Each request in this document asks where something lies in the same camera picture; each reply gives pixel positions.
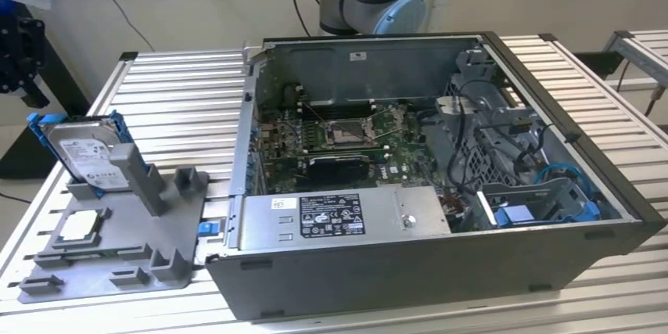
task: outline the power supply label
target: power supply label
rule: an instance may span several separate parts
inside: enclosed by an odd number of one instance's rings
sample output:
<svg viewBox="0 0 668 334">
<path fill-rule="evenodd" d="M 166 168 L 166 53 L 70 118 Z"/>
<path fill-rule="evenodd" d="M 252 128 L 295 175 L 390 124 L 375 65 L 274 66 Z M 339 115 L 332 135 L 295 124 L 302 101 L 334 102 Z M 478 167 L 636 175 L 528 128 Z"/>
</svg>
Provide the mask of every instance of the power supply label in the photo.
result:
<svg viewBox="0 0 668 334">
<path fill-rule="evenodd" d="M 306 238 L 364 235 L 359 194 L 300 197 L 300 230 Z"/>
</svg>

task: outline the hard drive label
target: hard drive label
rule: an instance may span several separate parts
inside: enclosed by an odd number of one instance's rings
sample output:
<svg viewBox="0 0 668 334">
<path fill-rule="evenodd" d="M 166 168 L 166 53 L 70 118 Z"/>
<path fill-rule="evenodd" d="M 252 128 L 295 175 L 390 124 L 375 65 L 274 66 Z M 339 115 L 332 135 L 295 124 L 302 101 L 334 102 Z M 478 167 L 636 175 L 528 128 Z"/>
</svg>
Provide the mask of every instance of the hard drive label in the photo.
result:
<svg viewBox="0 0 668 334">
<path fill-rule="evenodd" d="M 364 235 L 359 194 L 300 197 L 300 230 L 306 238 Z"/>
<path fill-rule="evenodd" d="M 120 168 L 108 162 L 108 148 L 95 139 L 71 138 L 60 141 L 70 162 L 88 184 L 102 189 L 127 188 L 128 181 Z"/>
</svg>

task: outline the floor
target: floor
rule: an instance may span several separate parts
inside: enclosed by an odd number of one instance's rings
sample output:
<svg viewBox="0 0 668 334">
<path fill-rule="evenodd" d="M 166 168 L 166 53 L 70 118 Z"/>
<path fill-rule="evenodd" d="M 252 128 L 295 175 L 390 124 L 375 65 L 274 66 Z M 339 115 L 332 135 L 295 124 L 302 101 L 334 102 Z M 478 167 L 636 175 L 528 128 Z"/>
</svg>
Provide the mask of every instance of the floor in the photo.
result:
<svg viewBox="0 0 668 334">
<path fill-rule="evenodd" d="M 23 132 L 26 125 L 0 126 L 0 156 L 10 149 L 14 140 Z M 0 179 L 0 192 L 6 195 L 32 200 L 40 190 L 42 179 L 36 180 L 3 180 Z M 0 197 L 0 249 L 12 235 L 14 229 L 28 209 L 28 204 Z"/>
</svg>

